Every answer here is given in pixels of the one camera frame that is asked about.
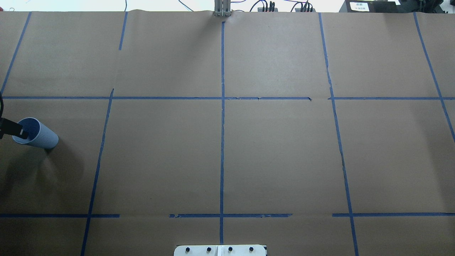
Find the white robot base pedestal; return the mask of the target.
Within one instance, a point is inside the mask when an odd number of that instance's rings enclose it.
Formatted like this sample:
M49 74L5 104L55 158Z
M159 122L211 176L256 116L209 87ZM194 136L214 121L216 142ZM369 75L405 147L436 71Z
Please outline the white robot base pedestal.
M267 256L267 247L247 245L187 245L177 246L174 256Z

